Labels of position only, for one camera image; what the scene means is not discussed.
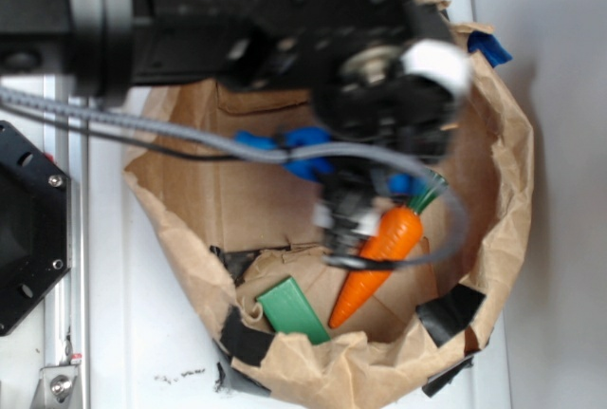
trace black cable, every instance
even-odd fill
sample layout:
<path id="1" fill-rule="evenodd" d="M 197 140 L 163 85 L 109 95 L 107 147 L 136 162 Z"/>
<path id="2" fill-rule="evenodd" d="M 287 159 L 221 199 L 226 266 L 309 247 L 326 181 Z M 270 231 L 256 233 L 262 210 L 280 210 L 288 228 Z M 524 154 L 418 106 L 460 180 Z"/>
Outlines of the black cable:
<path id="1" fill-rule="evenodd" d="M 168 146 L 165 146 L 165 145 L 159 145 L 157 143 L 151 143 L 149 141 L 145 141 L 145 140 L 141 140 L 141 139 L 134 139 L 134 138 L 130 138 L 130 137 L 111 134 L 109 132 L 95 131 L 95 130 L 84 128 L 84 127 L 73 126 L 66 122 L 50 120 L 48 118 L 44 118 L 42 116 L 35 115 L 33 113 L 24 112 L 23 110 L 17 110 L 16 108 L 6 106 L 5 104 L 3 104 L 1 102 L 0 102 L 0 108 L 3 108 L 5 110 L 9 111 L 13 115 L 17 115 L 19 117 L 23 117 L 28 120 L 42 122 L 44 124 L 50 124 L 59 129 L 62 129 L 64 131 L 76 132 L 78 134 L 82 134 L 82 135 L 85 135 L 88 137 L 94 137 L 97 139 L 104 139 L 104 140 L 114 141 L 114 142 L 121 143 L 121 144 L 137 146 L 139 148 L 145 148 L 146 150 L 154 151 L 156 153 L 160 153 L 161 155 L 165 155 L 165 156 L 168 156 L 171 158 L 180 158 L 180 159 L 185 159 L 185 160 L 191 160 L 194 162 L 226 162 L 226 161 L 244 162 L 242 159 L 236 158 L 231 155 L 213 155 L 213 156 L 194 155 L 192 153 L 186 153 L 183 151 L 175 150 L 175 149 L 169 148 Z"/>

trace orange carrot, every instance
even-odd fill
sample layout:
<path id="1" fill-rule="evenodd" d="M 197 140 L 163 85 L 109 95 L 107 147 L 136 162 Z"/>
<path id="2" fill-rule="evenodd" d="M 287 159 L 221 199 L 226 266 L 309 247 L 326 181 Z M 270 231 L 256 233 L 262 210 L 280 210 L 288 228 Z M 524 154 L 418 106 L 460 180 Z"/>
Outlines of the orange carrot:
<path id="1" fill-rule="evenodd" d="M 432 173 L 441 184 L 446 181 Z M 362 257 L 373 260 L 402 260 L 421 239 L 424 228 L 419 215 L 435 199 L 435 189 L 416 195 L 409 207 L 395 207 L 379 223 L 377 236 L 369 238 L 360 251 Z M 391 271 L 351 271 L 335 303 L 329 326 L 337 328 L 371 298 L 390 277 Z"/>

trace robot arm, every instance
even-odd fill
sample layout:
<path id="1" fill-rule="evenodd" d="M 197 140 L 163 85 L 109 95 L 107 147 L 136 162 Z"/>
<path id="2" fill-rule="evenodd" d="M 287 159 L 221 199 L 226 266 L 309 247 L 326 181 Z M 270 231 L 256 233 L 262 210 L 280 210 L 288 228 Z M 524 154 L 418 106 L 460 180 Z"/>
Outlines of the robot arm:
<path id="1" fill-rule="evenodd" d="M 105 107 L 130 86 L 207 77 L 240 91 L 308 88 L 332 139 L 426 162 L 445 155 L 469 83 L 440 14 L 414 0 L 0 0 L 0 75 L 18 73 L 69 75 L 75 95 Z M 331 162 L 327 244 L 345 252 L 351 219 L 389 174 Z"/>

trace brown paper bag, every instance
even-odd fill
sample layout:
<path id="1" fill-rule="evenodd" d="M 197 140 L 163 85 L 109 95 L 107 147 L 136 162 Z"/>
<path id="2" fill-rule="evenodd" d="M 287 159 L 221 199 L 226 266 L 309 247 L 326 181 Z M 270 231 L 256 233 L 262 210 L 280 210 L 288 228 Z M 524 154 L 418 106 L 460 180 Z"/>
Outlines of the brown paper bag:
<path id="1" fill-rule="evenodd" d="M 458 40 L 465 41 L 472 28 L 477 27 L 454 28 Z M 451 156 L 437 168 L 468 208 L 466 244 L 435 267 L 393 274 L 352 322 L 329 330 L 333 339 L 328 343 L 313 346 L 302 334 L 278 334 L 257 365 L 232 360 L 235 369 L 268 388 L 272 397 L 315 408 L 379 408 L 487 345 L 524 260 L 533 190 L 533 135 L 483 55 L 470 58 L 473 88 Z M 313 122 L 309 108 L 297 105 L 298 100 L 287 108 L 235 115 L 221 105 L 218 91 L 213 81 L 158 88 L 144 113 L 230 137 L 239 129 L 270 136 L 278 129 Z M 157 140 L 184 151 L 208 151 L 190 143 Z M 326 321 L 345 272 L 324 266 L 318 247 L 302 246 L 319 239 L 319 231 L 311 225 L 318 194 L 313 183 L 280 167 L 201 164 L 149 152 L 133 154 L 125 177 L 215 340 L 222 337 L 230 307 L 239 307 L 247 326 L 268 331 L 254 297 L 287 275 L 295 276 Z M 422 220 L 425 240 L 417 252 L 439 246 L 448 227 L 438 201 Z M 229 251 L 291 246 L 293 251 L 263 253 L 248 270 L 245 283 L 236 288 L 209 251 L 210 245 Z M 439 347 L 415 307 L 458 283 L 482 292 L 486 299 L 469 327 Z"/>

